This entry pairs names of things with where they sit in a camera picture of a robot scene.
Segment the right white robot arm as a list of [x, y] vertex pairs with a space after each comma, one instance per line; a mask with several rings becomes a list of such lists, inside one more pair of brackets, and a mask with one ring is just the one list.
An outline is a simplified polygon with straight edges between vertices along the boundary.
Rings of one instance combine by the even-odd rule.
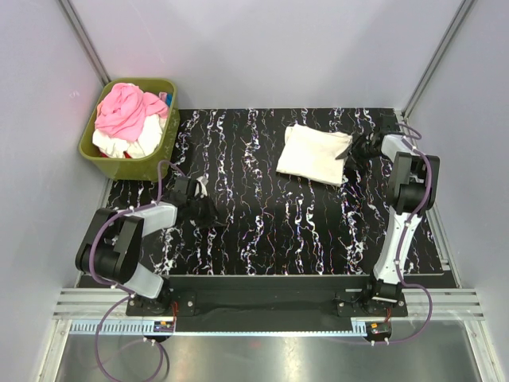
[[423, 154], [410, 141], [422, 136], [404, 123], [381, 117], [370, 133], [364, 133], [336, 158], [349, 170], [364, 171], [368, 161], [385, 158], [392, 163], [387, 183], [389, 223], [381, 254], [359, 303], [370, 315], [379, 315], [402, 301], [409, 284], [403, 272], [411, 241], [425, 213], [435, 202], [440, 158]]

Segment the cream white t shirt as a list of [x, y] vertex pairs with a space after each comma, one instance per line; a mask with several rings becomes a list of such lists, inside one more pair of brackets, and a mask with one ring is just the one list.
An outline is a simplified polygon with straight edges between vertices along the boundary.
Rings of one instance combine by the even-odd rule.
[[278, 173], [304, 177], [326, 185], [343, 184], [345, 160], [352, 136], [323, 132], [294, 124], [285, 131], [285, 145], [278, 159]]

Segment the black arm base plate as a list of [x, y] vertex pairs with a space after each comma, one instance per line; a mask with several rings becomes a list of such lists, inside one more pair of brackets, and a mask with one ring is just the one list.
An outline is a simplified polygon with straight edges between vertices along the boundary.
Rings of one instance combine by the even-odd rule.
[[403, 318], [408, 315], [400, 286], [381, 286], [368, 275], [198, 276], [172, 275], [167, 302], [132, 298], [129, 316], [170, 314], [181, 317], [213, 310], [311, 310], [341, 317]]

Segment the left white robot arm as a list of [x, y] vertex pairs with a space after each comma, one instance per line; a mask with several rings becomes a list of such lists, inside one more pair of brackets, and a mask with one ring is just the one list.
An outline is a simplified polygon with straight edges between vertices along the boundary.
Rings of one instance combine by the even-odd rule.
[[122, 211], [98, 209], [76, 253], [77, 270], [141, 296], [151, 313], [165, 314], [172, 304], [170, 284], [141, 264], [142, 239], [188, 221], [198, 228], [220, 227], [207, 183], [204, 176], [179, 177], [163, 201]]

